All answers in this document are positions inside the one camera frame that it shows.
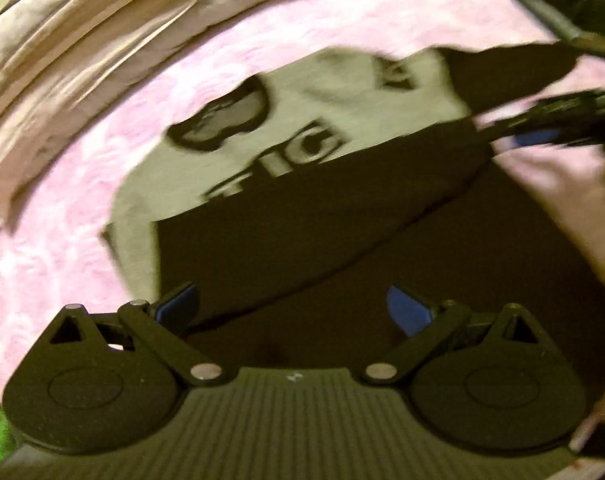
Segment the black and grey sweater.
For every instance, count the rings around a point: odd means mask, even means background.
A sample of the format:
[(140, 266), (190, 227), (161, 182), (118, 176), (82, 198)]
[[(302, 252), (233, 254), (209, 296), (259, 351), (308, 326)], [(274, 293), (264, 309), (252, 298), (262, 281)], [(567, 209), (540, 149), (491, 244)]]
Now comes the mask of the black and grey sweater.
[(197, 286), (182, 333), (225, 365), (367, 366), (403, 341), (387, 307), (403, 285), (523, 304), (598, 399), (605, 286), (474, 125), (577, 60), (561, 44), (333, 48), (249, 77), (130, 172), (106, 243), (134, 296)]

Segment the pink rose blanket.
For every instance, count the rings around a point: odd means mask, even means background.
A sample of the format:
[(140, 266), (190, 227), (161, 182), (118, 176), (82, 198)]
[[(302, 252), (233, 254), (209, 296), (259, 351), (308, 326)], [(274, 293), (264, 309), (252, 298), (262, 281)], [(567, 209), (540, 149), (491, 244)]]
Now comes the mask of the pink rose blanket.
[[(0, 232), (0, 394), (66, 302), (96, 312), (127, 298), (98, 237), (126, 174), (161, 133), (246, 76), (330, 46), (407, 55), (428, 46), (481, 50), (547, 42), (513, 0), (272, 0), (183, 50), (68, 148)], [(597, 382), (605, 422), (605, 177), (596, 148), (498, 146), (487, 197), (422, 257), (427, 276), (521, 285), (545, 300)]]

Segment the pink ruffled pillow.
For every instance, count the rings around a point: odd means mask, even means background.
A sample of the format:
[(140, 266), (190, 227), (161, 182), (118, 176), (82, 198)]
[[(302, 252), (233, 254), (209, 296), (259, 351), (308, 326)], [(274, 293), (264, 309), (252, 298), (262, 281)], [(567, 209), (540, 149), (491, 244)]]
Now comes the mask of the pink ruffled pillow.
[(267, 0), (13, 0), (0, 12), (0, 226), (89, 122), (207, 29)]

